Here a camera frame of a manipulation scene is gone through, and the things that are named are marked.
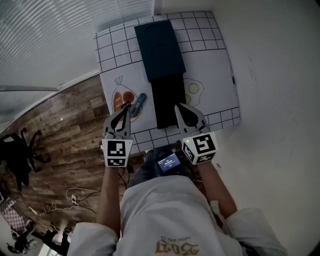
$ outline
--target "white t-shirt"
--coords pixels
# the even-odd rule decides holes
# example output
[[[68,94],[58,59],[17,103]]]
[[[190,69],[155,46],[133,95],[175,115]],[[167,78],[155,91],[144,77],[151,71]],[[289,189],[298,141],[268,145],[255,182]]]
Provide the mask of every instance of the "white t-shirt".
[[[210,204],[187,177],[151,179],[124,193],[121,239],[107,226],[78,223],[67,255],[246,255],[238,241],[260,255],[287,255],[260,210],[243,209],[230,216],[223,230],[231,237],[216,223],[213,211],[221,216],[217,202]]]

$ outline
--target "device with screen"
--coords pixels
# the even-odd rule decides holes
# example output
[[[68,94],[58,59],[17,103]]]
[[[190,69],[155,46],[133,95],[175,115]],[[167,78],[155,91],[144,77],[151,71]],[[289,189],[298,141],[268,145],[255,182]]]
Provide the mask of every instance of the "device with screen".
[[[177,155],[172,152],[157,159],[156,163],[161,169],[162,175],[174,174],[181,167],[181,162]]]

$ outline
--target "phone screen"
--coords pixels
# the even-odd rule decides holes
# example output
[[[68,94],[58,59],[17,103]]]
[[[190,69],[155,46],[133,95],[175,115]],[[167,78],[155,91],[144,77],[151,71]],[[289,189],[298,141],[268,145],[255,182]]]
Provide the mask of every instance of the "phone screen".
[[[166,158],[158,161],[160,169],[165,173],[170,169],[180,165],[180,161],[175,153],[167,156]]]

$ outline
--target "grid pattern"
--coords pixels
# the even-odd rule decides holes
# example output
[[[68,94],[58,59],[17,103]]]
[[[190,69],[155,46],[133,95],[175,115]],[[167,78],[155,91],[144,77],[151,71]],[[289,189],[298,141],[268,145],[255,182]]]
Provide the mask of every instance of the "grid pattern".
[[[96,33],[100,73],[142,61],[135,26],[170,20],[181,53],[225,49],[215,18],[208,11],[178,12],[140,18]]]
[[[210,125],[210,130],[218,131],[222,128],[237,125],[240,122],[240,111],[239,107],[234,107],[208,114],[204,117]],[[133,145],[130,154],[173,144],[181,139],[180,131],[176,126],[165,129],[157,129],[155,127],[153,129],[133,133],[131,136],[133,137]]]

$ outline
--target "egg illustration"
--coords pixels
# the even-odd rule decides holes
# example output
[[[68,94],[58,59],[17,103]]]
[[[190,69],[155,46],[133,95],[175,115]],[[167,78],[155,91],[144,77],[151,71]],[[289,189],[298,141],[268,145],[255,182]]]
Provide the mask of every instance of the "egg illustration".
[[[193,80],[191,78],[183,79],[185,103],[191,107],[195,107],[200,103],[201,94],[205,87],[202,82]]]
[[[121,84],[123,75],[116,78],[114,81],[117,85],[116,89],[113,92],[112,95],[112,112],[116,112],[121,109],[122,105],[126,102],[130,102],[131,106],[128,107],[128,110],[130,111],[131,108],[134,106],[136,99],[138,98],[137,95],[130,90],[128,87]],[[136,120],[142,112],[142,107],[137,112],[135,116],[130,116],[130,122],[133,122]]]

